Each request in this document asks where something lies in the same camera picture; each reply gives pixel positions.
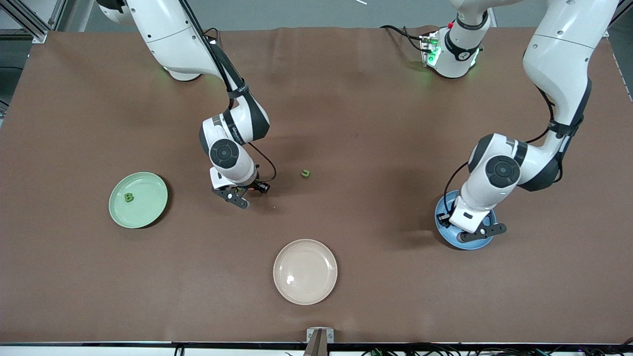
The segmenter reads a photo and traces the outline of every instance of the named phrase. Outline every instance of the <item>white plate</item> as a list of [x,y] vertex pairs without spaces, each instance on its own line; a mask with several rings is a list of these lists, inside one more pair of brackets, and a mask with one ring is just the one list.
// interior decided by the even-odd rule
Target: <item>white plate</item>
[[299,305],[316,304],[336,283],[334,255],[324,244],[310,239],[293,241],[277,255],[273,278],[279,293]]

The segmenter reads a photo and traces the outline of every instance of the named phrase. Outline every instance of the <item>green plate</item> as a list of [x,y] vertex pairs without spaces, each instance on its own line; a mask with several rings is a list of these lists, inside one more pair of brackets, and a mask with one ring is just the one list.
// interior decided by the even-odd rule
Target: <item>green plate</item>
[[110,194],[110,216],[129,229],[144,227],[163,213],[167,185],[156,174],[138,172],[120,181]]

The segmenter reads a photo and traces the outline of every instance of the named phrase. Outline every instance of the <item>blue plate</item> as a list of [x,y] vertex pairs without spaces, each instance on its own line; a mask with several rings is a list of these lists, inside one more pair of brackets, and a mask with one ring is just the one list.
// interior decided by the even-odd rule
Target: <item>blue plate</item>
[[[459,191],[452,191],[446,194],[446,204],[449,207],[453,206],[453,202],[455,201],[455,199],[457,199],[458,193]],[[453,224],[451,224],[449,227],[444,227],[439,223],[439,220],[437,219],[437,214],[444,214],[446,212],[447,212],[446,208],[444,207],[444,198],[442,197],[437,202],[436,216],[434,218],[436,221],[437,230],[439,231],[440,235],[442,235],[442,237],[449,244],[462,250],[477,250],[479,248],[484,247],[485,245],[488,245],[490,241],[492,241],[492,238],[487,238],[487,239],[479,239],[479,240],[475,240],[471,242],[461,242],[460,240],[457,239],[457,235],[463,232],[462,229],[460,229],[459,227],[456,227]],[[490,214],[488,214],[488,216],[484,218],[483,223],[486,226],[497,223],[497,215],[494,214],[493,210],[491,210]]]

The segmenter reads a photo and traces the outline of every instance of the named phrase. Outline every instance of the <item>brown table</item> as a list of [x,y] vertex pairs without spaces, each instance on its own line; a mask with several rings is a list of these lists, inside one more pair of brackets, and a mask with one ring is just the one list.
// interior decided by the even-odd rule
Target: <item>brown table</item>
[[[385,30],[224,33],[271,118],[258,146],[279,169],[249,210],[211,193],[197,139],[227,104],[221,80],[169,78],[138,34],[50,33],[0,130],[0,341],[293,341],[315,325],[344,342],[623,341],[633,105],[607,40],[562,182],[517,189],[496,209],[508,233],[482,250],[436,233],[444,184],[480,137],[530,139],[547,124],[522,70],[531,33],[491,29],[458,80]],[[165,178],[171,203],[154,226],[124,229],[108,196],[142,170]],[[339,265],[309,307],[272,280],[299,238]]]

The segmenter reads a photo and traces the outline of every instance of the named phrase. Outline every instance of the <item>gray floor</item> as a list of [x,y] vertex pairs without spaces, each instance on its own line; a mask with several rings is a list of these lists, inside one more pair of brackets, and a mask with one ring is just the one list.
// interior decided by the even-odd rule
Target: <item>gray floor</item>
[[[220,30],[267,30],[278,27],[407,27],[445,25],[455,16],[447,0],[189,0],[203,27]],[[536,27],[545,14],[545,0],[525,0],[494,9],[499,27]],[[65,16],[65,30],[136,31],[109,21],[94,0],[74,0]],[[624,78],[633,86],[633,11],[610,30],[613,51]],[[0,41],[0,66],[23,67],[30,41]],[[10,102],[19,70],[0,68],[0,98]]]

